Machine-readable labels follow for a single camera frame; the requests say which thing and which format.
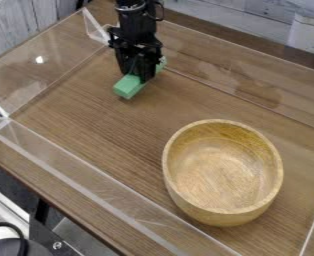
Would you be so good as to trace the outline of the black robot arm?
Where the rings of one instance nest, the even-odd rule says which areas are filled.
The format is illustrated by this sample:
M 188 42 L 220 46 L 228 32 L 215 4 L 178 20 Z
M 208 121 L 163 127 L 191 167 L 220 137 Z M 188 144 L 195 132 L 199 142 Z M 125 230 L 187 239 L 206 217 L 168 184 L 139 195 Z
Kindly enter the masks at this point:
M 159 0 L 116 0 L 119 25 L 107 29 L 121 73 L 137 76 L 141 83 L 155 77 L 163 57 L 156 32 L 164 17 L 156 15 L 156 6 L 163 6 Z

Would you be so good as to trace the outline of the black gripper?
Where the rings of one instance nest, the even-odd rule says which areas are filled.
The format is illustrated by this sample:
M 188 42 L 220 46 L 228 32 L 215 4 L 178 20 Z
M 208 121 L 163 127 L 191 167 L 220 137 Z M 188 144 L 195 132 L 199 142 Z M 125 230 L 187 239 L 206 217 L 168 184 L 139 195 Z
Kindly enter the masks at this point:
M 141 84 L 155 77 L 163 61 L 156 32 L 164 15 L 157 15 L 157 9 L 164 9 L 161 3 L 116 3 L 119 25 L 108 29 L 120 71 L 136 75 Z

